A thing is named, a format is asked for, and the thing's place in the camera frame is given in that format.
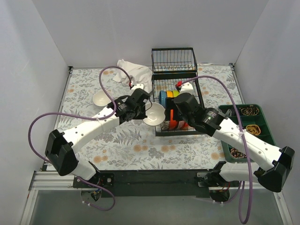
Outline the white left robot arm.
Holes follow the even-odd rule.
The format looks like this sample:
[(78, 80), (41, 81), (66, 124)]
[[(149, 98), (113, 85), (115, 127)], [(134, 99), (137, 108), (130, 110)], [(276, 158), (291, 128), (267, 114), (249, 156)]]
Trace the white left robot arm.
[(150, 94), (137, 88), (130, 96), (121, 96), (111, 101), (92, 120), (60, 132), (49, 134), (45, 155), (60, 176), (72, 174), (83, 178), (88, 187), (96, 187), (100, 176), (96, 167), (76, 157), (76, 153), (101, 133), (124, 122), (146, 118), (146, 102)]

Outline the white ceramic bowl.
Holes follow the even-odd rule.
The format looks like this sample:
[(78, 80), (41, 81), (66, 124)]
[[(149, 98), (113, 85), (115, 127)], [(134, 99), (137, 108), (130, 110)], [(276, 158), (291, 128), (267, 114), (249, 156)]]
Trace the white ceramic bowl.
[(105, 94), (105, 92), (103, 90), (100, 90), (100, 91), (96, 92), (94, 94), (92, 100), (93, 100), (93, 103), (96, 106), (100, 106), (100, 107), (104, 107), (104, 106), (108, 105), (111, 102), (111, 100)]
[(143, 122), (152, 127), (156, 127), (165, 121), (165, 108), (159, 103), (146, 103), (145, 104), (146, 118)]

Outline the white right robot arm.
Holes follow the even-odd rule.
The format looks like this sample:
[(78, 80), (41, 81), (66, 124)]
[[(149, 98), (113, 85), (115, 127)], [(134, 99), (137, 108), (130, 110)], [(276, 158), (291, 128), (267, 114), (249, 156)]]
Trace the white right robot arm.
[(249, 163), (218, 162), (203, 181), (217, 186), (231, 181), (253, 181), (272, 192), (282, 190), (293, 166), (292, 148), (279, 148), (259, 139), (217, 109), (201, 106), (190, 93), (167, 98), (165, 106), (167, 120), (182, 120), (201, 134), (219, 139), (250, 158)]

